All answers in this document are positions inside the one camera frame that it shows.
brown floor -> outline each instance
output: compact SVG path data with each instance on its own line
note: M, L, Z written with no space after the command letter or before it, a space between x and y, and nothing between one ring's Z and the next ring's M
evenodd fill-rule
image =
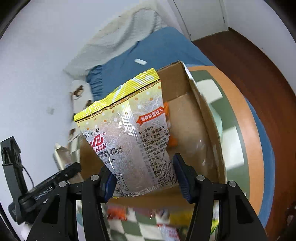
M266 231L276 240L285 226L285 211L296 200L296 97L271 60L234 30L193 43L250 101L269 136L276 183Z

yellow snack package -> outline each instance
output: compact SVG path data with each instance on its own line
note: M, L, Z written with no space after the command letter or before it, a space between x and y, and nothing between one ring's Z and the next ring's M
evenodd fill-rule
M176 184L166 151L169 131L161 81L154 69L117 87L74 120L117 178L113 196L143 195Z

yellow package top edge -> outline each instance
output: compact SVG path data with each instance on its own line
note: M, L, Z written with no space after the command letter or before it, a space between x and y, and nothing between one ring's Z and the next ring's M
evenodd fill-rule
M94 102L91 106L87 107L83 111L77 113L74 116L74 121L77 122L93 113L102 110L105 107L112 105L127 95L143 88L144 86L151 84L154 81L159 80L159 76L154 68L144 71L131 80L128 80L124 84L117 87L113 92L107 95L104 99Z

cabinet door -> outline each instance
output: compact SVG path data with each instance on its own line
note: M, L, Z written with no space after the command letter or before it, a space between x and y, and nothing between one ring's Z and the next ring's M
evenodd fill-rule
M191 40L227 30L219 0L173 0Z

red banner label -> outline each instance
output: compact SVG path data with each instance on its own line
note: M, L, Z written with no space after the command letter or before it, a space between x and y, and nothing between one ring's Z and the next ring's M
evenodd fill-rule
M150 121L158 116L160 116L161 114L163 114L165 111L163 109L163 107L158 107L156 110L151 111L145 115L141 115L139 116L139 119L137 120L137 123L139 123L140 125L142 125L144 122L146 121Z

